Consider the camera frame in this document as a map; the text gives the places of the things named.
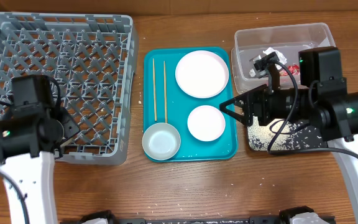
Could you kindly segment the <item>white rice bowl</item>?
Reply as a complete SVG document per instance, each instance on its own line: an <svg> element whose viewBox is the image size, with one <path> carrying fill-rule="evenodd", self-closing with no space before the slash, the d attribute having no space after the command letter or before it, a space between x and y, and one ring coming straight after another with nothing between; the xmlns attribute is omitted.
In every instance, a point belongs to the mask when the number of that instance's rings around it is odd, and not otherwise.
<svg viewBox="0 0 358 224"><path fill-rule="evenodd" d="M188 116L188 130L197 140L210 142L217 140L224 132L226 120L215 107L202 105L196 107Z"/></svg>

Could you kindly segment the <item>white napkin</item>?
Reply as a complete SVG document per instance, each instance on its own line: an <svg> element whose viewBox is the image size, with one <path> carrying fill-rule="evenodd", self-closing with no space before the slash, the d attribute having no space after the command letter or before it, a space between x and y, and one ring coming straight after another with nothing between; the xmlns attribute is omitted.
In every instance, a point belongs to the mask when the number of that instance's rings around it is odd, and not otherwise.
<svg viewBox="0 0 358 224"><path fill-rule="evenodd" d="M266 76L267 67L273 64L273 61L279 61L285 65L287 58L280 51L269 47L262 51L262 54L258 54L254 58L250 59L251 69L249 75L251 78L262 78Z"/></svg>

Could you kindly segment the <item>red snack wrapper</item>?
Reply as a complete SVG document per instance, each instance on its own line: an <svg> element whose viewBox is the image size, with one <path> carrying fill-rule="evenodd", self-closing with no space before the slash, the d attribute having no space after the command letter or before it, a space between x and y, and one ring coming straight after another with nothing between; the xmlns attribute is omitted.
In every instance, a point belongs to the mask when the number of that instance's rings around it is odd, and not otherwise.
<svg viewBox="0 0 358 224"><path fill-rule="evenodd" d="M300 68L296 64L288 66L288 69L289 69L289 71L291 72L292 75L299 75L300 74ZM288 73L285 70L281 70L280 71L280 76L281 77L288 76Z"/></svg>

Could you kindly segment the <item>large white plate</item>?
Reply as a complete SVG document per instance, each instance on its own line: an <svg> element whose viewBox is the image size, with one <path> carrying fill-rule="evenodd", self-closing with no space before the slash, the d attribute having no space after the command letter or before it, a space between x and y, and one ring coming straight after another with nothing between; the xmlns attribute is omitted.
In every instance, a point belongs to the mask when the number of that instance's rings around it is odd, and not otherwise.
<svg viewBox="0 0 358 224"><path fill-rule="evenodd" d="M175 79L180 89L194 98L211 98L222 92L229 81L229 69L216 53L196 50L177 63Z"/></svg>

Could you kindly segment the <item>grey metal bowl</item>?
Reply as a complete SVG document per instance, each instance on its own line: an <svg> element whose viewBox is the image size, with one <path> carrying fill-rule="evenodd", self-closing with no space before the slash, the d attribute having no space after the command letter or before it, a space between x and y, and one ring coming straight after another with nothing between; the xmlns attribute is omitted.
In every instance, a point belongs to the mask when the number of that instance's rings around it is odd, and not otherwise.
<svg viewBox="0 0 358 224"><path fill-rule="evenodd" d="M142 136L145 154L156 161L171 159L179 151L180 145L180 133L168 123L155 123Z"/></svg>

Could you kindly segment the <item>wooden chopstick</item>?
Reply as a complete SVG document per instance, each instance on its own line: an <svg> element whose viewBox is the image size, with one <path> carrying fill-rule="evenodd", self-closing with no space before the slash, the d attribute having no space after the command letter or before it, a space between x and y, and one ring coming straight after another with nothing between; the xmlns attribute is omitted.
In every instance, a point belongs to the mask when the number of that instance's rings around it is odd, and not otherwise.
<svg viewBox="0 0 358 224"><path fill-rule="evenodd" d="M153 80L153 98L154 98L154 121L157 122L157 97L155 86L155 59L152 59L152 80Z"/></svg>
<svg viewBox="0 0 358 224"><path fill-rule="evenodd" d="M165 123L168 123L167 116L167 71L166 71L166 61L163 61L163 89L164 89L164 118Z"/></svg>

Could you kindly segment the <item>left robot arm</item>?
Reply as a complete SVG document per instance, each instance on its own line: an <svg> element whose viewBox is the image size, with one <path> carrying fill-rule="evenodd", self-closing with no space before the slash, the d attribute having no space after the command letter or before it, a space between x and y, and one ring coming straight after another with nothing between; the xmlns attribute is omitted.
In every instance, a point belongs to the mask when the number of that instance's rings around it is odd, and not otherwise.
<svg viewBox="0 0 358 224"><path fill-rule="evenodd" d="M80 132L72 115L52 96L46 75L12 79L13 103L0 120L0 177L12 223L57 223L55 161Z"/></svg>

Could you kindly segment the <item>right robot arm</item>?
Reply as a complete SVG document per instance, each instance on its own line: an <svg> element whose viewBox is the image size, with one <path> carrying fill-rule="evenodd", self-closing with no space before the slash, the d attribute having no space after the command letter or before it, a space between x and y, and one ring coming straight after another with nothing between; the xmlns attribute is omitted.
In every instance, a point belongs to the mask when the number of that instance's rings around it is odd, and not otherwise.
<svg viewBox="0 0 358 224"><path fill-rule="evenodd" d="M245 126L261 126L275 119L284 123L303 120L320 131L342 172L358 223L358 92L349 93L336 47L299 52L300 79L281 89L280 71L285 68L275 52L254 61L266 85L258 86L220 104L221 112Z"/></svg>

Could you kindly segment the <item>clear plastic bin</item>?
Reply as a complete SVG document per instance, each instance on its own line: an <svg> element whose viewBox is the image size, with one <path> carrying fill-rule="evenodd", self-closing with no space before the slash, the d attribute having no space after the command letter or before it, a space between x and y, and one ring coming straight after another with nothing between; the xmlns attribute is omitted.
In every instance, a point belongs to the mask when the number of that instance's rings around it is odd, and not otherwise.
<svg viewBox="0 0 358 224"><path fill-rule="evenodd" d="M275 52L289 69L298 69L298 52L317 47L335 46L325 23L297 24L239 30L231 50L232 75L239 94L268 83L257 78L254 60Z"/></svg>

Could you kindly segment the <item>grey plastic dish rack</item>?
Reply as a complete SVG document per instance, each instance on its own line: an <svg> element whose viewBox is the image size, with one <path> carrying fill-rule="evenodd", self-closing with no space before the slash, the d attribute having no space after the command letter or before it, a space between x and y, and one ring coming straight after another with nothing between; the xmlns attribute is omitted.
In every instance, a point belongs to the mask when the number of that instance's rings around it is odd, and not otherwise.
<svg viewBox="0 0 358 224"><path fill-rule="evenodd" d="M0 119L11 99L12 78L53 77L54 97L80 127L60 160L122 164L138 41L127 15L0 12Z"/></svg>

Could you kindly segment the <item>teal plastic tray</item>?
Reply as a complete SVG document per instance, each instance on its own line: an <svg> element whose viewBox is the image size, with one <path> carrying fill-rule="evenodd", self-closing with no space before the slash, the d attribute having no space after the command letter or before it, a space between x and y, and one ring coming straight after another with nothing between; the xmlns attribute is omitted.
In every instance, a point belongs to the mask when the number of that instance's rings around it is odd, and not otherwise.
<svg viewBox="0 0 358 224"><path fill-rule="evenodd" d="M214 141L203 142L194 138L188 130L187 119L193 109L201 105L215 108L233 97L232 83L228 81L220 94L207 99L194 98L183 92L175 79L177 63L186 54L196 50L207 50L218 54L229 65L229 56L220 47L192 47L176 49L154 49L144 58L144 130L155 123L162 123L164 118L163 61L167 71L167 116L168 123L174 126L181 137L179 151L167 162L213 161L232 158L238 148L236 120L224 115L226 127L223 134ZM155 59L155 86L157 97L157 122L154 121L154 98L152 80L152 59Z"/></svg>

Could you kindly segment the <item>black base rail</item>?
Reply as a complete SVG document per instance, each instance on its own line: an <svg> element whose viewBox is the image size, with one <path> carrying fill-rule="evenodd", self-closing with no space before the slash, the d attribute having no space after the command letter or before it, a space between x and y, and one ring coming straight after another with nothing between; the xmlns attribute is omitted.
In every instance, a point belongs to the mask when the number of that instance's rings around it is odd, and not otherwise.
<svg viewBox="0 0 358 224"><path fill-rule="evenodd" d="M111 211L92 213L79 220L64 220L64 224L80 223L112 223L112 224L276 224L287 223L278 215L253 216L249 218L213 218L213 219L171 219L171 220L147 220L144 218L116 218Z"/></svg>

